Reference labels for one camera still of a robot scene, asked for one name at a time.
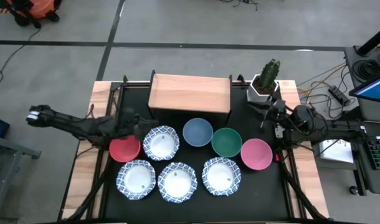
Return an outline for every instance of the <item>potted cactus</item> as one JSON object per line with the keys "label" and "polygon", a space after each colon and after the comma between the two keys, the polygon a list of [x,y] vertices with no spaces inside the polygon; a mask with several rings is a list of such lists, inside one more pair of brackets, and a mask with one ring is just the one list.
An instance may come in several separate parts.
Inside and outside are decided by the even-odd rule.
{"label": "potted cactus", "polygon": [[248,102],[264,102],[270,94],[278,90],[278,82],[275,80],[280,68],[280,61],[271,59],[260,75],[255,75],[247,90]]}

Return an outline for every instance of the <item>screen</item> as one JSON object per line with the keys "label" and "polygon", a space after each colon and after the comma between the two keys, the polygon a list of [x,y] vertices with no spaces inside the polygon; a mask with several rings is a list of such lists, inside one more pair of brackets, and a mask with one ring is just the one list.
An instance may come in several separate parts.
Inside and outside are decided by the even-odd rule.
{"label": "screen", "polygon": [[360,89],[359,91],[355,93],[355,95],[365,96],[368,98],[380,100],[380,79]]}

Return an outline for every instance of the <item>green bowl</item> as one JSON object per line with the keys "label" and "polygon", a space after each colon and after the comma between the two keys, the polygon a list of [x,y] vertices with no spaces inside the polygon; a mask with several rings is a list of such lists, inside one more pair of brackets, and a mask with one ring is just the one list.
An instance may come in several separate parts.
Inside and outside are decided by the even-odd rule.
{"label": "green bowl", "polygon": [[212,137],[212,148],[222,157],[233,157],[241,151],[242,139],[237,131],[221,128]]}

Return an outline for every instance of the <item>computer monitor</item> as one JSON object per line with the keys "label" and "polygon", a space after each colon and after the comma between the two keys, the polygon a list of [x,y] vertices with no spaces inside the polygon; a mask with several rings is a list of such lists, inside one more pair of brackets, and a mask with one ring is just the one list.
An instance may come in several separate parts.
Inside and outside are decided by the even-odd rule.
{"label": "computer monitor", "polygon": [[349,92],[349,95],[380,102],[380,77],[356,87]]}

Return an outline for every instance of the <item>cactus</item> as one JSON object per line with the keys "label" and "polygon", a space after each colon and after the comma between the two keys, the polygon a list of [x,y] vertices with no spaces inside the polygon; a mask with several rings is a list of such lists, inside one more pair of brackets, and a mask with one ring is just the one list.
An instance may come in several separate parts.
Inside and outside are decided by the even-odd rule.
{"label": "cactus", "polygon": [[258,86],[263,90],[269,90],[273,88],[274,81],[278,75],[278,69],[280,68],[280,61],[276,59],[271,59],[267,63],[260,74],[258,81]]}

